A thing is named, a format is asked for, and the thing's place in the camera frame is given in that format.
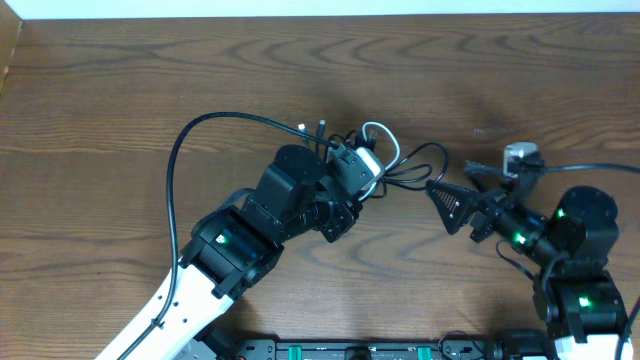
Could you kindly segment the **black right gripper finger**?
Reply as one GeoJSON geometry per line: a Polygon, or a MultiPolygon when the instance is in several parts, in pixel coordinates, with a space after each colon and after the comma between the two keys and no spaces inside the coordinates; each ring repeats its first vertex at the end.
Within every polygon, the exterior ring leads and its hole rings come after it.
{"type": "Polygon", "coordinates": [[[477,211],[477,198],[480,193],[475,189],[429,180],[426,193],[435,205],[449,235],[456,234],[467,225],[477,211]]]}
{"type": "Polygon", "coordinates": [[[492,167],[477,162],[467,161],[464,168],[467,176],[484,175],[502,178],[504,172],[502,168],[492,167]]]}

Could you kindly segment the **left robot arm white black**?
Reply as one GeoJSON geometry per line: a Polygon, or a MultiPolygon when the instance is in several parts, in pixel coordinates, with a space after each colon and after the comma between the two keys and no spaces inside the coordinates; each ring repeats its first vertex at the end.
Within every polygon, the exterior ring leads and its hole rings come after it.
{"type": "Polygon", "coordinates": [[[330,162],[300,145],[281,147],[242,207],[203,218],[176,271],[100,353],[102,359],[171,359],[268,274],[284,242],[307,231],[338,240],[357,221],[359,154],[339,147],[330,162]]]}

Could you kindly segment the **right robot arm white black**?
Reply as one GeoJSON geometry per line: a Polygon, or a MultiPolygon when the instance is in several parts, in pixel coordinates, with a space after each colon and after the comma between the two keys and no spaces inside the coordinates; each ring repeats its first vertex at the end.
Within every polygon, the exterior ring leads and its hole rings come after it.
{"type": "Polygon", "coordinates": [[[541,160],[508,160],[500,170],[468,163],[469,178],[502,178],[491,190],[430,180],[426,193],[449,234],[470,225],[480,243],[493,234],[538,265],[527,272],[533,302],[545,331],[506,330],[482,350],[486,359],[631,359],[631,328],[637,309],[627,311],[607,271],[619,236],[617,205],[605,192],[576,186],[545,216],[526,204],[549,169],[541,160]]]}

